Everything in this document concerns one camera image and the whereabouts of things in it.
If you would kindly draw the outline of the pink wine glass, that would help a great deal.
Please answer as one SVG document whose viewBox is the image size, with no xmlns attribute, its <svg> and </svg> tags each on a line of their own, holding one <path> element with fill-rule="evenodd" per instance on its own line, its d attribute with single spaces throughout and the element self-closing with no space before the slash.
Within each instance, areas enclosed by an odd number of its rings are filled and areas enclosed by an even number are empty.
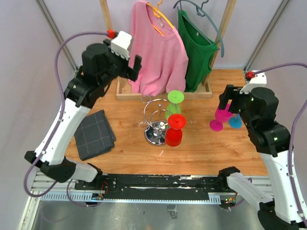
<svg viewBox="0 0 307 230">
<path fill-rule="evenodd" d="M 215 119 L 209 123 L 211 130 L 215 132 L 222 131 L 224 128 L 223 123 L 228 122 L 229 119 L 233 116 L 231 112 L 229 112 L 230 104 L 226 105 L 225 109 L 220 109 L 217 107 L 215 111 Z"/>
</svg>

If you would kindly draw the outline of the blue wine glass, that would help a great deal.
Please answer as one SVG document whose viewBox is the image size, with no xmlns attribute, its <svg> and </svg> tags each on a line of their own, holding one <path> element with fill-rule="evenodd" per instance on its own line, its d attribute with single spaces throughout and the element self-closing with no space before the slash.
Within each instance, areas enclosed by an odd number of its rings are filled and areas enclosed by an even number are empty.
<svg viewBox="0 0 307 230">
<path fill-rule="evenodd" d="M 242 120 L 239 114 L 234 114 L 229 120 L 228 124 L 231 128 L 240 129 L 242 127 Z"/>
</svg>

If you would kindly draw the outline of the red wine glass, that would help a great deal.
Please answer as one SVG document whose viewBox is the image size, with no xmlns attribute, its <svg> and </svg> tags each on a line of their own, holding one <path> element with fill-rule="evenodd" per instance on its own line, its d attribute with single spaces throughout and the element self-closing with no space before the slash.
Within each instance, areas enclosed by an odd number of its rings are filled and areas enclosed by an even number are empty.
<svg viewBox="0 0 307 230">
<path fill-rule="evenodd" d="M 168 118 L 169 129 L 165 134 L 165 142 L 171 147 L 178 146 L 183 137 L 182 129 L 186 126 L 186 119 L 182 114 L 173 114 Z"/>
</svg>

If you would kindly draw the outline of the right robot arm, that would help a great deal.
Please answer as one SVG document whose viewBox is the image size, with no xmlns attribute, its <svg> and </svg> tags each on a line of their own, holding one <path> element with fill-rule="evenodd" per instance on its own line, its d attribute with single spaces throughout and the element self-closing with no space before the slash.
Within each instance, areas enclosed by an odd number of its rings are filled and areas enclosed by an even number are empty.
<svg viewBox="0 0 307 230">
<path fill-rule="evenodd" d="M 219 171 L 217 185 L 233 190 L 253 206 L 266 230 L 299 230 L 307 227 L 307 204 L 295 178 L 293 131 L 276 120 L 279 104 L 274 92 L 256 87 L 240 93 L 240 87 L 227 85 L 219 95 L 219 108 L 239 114 L 248 137 L 265 163 L 272 195 L 266 195 L 234 166 Z"/>
</svg>

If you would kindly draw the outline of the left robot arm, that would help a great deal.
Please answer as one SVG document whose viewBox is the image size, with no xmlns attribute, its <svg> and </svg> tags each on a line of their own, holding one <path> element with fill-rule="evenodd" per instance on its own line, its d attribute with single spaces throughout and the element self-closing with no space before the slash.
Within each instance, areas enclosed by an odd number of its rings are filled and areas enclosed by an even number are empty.
<svg viewBox="0 0 307 230">
<path fill-rule="evenodd" d="M 82 65 L 77 75 L 64 91 L 64 101 L 59 116 L 54 120 L 41 144 L 27 151 L 25 159 L 31 163 L 30 170 L 37 167 L 56 182 L 69 179 L 86 182 L 91 189 L 102 186 L 102 171 L 90 164 L 68 160 L 65 151 L 82 120 L 103 97 L 117 77 L 135 81 L 141 69 L 141 57 L 136 56 L 134 66 L 129 67 L 132 38 L 105 39 L 102 43 L 89 45 L 82 53 Z"/>
</svg>

